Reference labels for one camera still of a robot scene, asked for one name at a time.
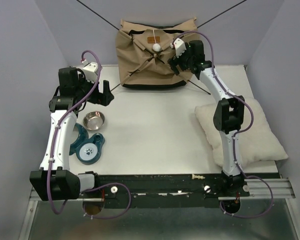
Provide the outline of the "beige pet tent fabric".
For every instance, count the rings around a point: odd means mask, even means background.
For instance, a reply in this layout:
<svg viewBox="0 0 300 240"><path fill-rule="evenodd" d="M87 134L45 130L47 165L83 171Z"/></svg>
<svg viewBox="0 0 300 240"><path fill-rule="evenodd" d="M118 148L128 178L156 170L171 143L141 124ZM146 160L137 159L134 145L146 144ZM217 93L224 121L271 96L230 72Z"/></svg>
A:
<svg viewBox="0 0 300 240"><path fill-rule="evenodd" d="M183 41L198 40L195 33L196 19L191 18L177 25L154 26L122 20L115 38L119 80L122 87L134 90L167 90L183 87L192 78L188 70L175 75L168 60L175 52L170 44L178 36ZM153 44L160 44L155 52Z"/></svg>

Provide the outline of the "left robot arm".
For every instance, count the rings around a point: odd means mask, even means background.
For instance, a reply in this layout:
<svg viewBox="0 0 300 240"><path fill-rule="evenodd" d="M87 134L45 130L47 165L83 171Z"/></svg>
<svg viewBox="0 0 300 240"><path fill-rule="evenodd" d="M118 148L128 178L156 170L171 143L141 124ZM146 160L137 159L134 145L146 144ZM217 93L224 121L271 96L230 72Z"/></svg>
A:
<svg viewBox="0 0 300 240"><path fill-rule="evenodd" d="M71 135L82 104L108 106L114 99L109 82L99 91L100 67L97 63L65 67L58 71L59 86L49 101L50 133L39 170L29 180L42 201L75 200L85 192L94 198L100 194L98 175L92 171L70 171Z"/></svg>

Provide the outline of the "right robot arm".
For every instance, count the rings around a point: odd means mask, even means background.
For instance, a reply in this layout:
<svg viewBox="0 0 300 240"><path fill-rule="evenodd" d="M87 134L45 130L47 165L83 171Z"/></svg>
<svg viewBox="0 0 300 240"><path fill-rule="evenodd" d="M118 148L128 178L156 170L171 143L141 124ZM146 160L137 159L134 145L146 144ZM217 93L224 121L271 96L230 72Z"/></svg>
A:
<svg viewBox="0 0 300 240"><path fill-rule="evenodd" d="M204 44L201 40L184 42L177 38L171 44L175 55L168 60L172 71L189 70L208 88L216 102L213 125L219 131L222 142L223 166L217 184L218 190L226 196L237 192L244 184L241 173L241 161L237 154L236 133L241 130L244 121L245 99L235 95L219 78L214 64L205 59Z"/></svg>

